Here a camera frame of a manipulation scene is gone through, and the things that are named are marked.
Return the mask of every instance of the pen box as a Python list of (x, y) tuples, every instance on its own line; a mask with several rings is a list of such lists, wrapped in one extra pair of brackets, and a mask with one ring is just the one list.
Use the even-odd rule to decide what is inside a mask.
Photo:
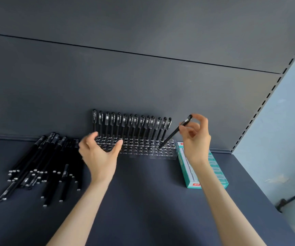
[[(198, 177), (196, 176), (193, 168), (189, 164), (188, 160), (184, 155), (184, 144), (182, 142), (177, 142), (176, 151), (178, 155), (179, 162), (181, 164), (182, 172), (184, 175), (185, 183), (187, 188), (199, 188), (201, 189), (200, 182)], [(225, 175), (221, 171), (217, 161), (213, 157), (212, 153), (209, 150), (208, 155), (209, 164), (212, 167), (215, 175), (218, 177), (220, 183), (226, 188), (228, 186), (228, 181), (225, 178)]]

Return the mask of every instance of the person's right arm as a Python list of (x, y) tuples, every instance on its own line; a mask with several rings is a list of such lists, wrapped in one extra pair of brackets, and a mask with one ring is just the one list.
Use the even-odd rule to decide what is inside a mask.
[(190, 122), (186, 127), (179, 127), (184, 153), (199, 179), (223, 245), (266, 245), (228, 195), (208, 162), (211, 140), (208, 119), (199, 114), (192, 115), (200, 124)]

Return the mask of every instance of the green and white box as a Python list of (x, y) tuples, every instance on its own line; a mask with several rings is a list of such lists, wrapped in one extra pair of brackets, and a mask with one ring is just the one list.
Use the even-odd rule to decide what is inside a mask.
[[(179, 162), (181, 164), (182, 172), (184, 175), (185, 183), (187, 188), (199, 188), (201, 189), (200, 182), (198, 177), (196, 176), (193, 168), (189, 164), (187, 158), (184, 154), (184, 144), (182, 142), (178, 142), (176, 145), (177, 155)], [(228, 186), (228, 181), (225, 178), (225, 175), (221, 171), (217, 161), (213, 157), (212, 153), (209, 150), (208, 161), (210, 166), (212, 167), (215, 175), (218, 177), (220, 183), (226, 188)]]

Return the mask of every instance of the hand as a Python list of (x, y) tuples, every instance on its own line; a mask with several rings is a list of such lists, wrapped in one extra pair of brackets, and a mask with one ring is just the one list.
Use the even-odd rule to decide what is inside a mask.
[(190, 165), (195, 166), (208, 162), (211, 136), (208, 131), (208, 119), (200, 114), (192, 114), (200, 124), (189, 122), (186, 126), (180, 125), (179, 132), (183, 137), (184, 153)]
[(122, 146), (122, 140), (117, 141), (110, 152), (105, 152), (97, 145), (95, 137), (98, 132), (85, 136), (79, 143), (79, 153), (89, 168), (92, 182), (109, 184), (116, 171), (117, 157)]

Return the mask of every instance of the wall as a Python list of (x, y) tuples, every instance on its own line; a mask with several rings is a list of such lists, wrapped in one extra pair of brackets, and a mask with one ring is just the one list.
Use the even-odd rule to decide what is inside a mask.
[[(273, 204), (295, 195), (295, 62), (233, 154)], [(295, 201), (283, 215), (295, 231)]]

